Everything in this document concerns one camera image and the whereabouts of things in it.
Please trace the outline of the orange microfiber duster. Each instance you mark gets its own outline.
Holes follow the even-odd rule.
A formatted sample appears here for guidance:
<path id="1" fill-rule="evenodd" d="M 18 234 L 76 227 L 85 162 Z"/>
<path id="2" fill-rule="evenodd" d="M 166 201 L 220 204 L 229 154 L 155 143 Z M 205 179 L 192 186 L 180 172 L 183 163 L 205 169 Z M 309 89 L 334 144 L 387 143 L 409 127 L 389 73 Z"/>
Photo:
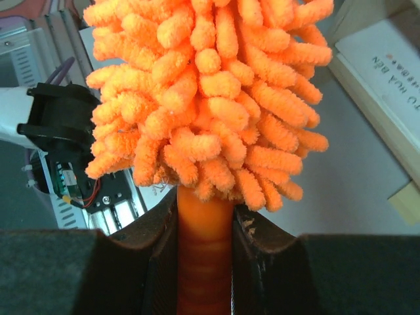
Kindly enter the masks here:
<path id="1" fill-rule="evenodd" d="M 85 9 L 95 70 L 92 179 L 132 169 L 172 184 L 178 208 L 178 314 L 229 314 L 233 208 L 279 210 L 309 152 L 333 53 L 317 23 L 332 1 L 96 1 Z"/>

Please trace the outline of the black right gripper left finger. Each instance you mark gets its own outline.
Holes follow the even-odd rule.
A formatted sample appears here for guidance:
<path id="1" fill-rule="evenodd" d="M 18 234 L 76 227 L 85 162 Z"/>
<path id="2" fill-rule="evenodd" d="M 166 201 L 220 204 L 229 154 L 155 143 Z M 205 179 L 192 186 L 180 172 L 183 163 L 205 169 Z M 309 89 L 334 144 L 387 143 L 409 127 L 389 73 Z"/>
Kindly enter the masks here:
<path id="1" fill-rule="evenodd" d="M 177 191 L 122 230 L 1 232 L 2 314 L 175 314 Z"/>

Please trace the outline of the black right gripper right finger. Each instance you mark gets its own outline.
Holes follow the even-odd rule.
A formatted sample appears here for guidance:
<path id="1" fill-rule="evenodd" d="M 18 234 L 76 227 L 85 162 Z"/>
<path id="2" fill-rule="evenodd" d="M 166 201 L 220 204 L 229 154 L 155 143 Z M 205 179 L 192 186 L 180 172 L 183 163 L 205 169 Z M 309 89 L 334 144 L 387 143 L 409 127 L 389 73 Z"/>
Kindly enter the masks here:
<path id="1" fill-rule="evenodd" d="M 418 314 L 419 238 L 292 236 L 239 205 L 232 225 L 235 314 Z"/>

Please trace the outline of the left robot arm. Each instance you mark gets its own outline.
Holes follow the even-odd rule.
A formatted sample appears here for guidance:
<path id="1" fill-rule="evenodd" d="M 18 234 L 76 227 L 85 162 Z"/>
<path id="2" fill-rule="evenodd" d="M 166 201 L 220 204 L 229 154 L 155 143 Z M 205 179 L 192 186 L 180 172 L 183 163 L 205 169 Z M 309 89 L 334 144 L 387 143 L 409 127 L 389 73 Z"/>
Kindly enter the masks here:
<path id="1" fill-rule="evenodd" d="M 76 84 L 2 87 L 1 140 L 84 170 L 93 160 L 91 118 L 99 104 L 88 88 Z"/>

